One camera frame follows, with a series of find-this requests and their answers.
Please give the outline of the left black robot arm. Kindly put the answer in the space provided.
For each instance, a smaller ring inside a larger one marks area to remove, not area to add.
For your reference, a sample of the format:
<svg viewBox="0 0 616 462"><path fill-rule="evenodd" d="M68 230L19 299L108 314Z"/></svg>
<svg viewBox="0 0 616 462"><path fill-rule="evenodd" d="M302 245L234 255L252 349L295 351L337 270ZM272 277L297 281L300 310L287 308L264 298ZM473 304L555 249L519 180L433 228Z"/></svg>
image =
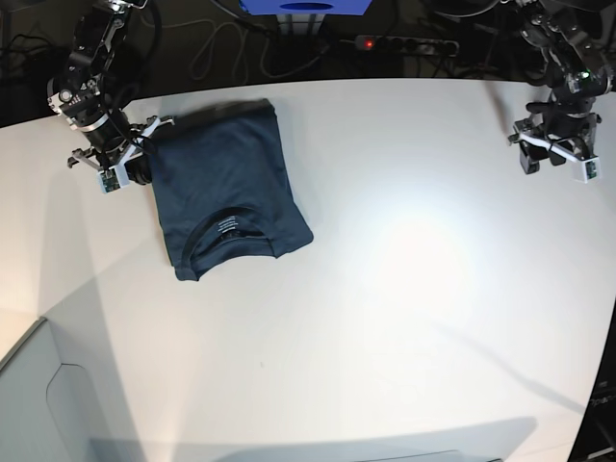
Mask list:
<svg viewBox="0 0 616 462"><path fill-rule="evenodd" d="M525 174L538 172L548 160L555 167L571 164L581 183L598 180L602 167L595 141L603 120L593 106L613 90L615 70L572 7L552 13L542 1L518 1L516 10L521 36L545 63L543 76L532 83L550 94L526 104L528 116L514 122L508 143L519 147Z"/></svg>

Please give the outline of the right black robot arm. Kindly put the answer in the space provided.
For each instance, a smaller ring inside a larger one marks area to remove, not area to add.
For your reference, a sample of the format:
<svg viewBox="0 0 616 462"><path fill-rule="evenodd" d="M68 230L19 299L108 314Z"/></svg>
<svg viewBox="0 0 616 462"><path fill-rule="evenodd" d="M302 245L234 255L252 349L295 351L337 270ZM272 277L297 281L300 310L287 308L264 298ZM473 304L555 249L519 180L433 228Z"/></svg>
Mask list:
<svg viewBox="0 0 616 462"><path fill-rule="evenodd" d="M113 71L113 63L125 43L134 10L151 13L153 39L137 70L121 78ZM175 123L172 116L158 115L133 123L124 113L139 91L162 31L160 10L154 1L96 1L75 28L62 73L47 84L49 108L89 143L86 148L74 149L66 166L92 168L103 193L132 183L150 184L149 161L158 153L152 136Z"/></svg>

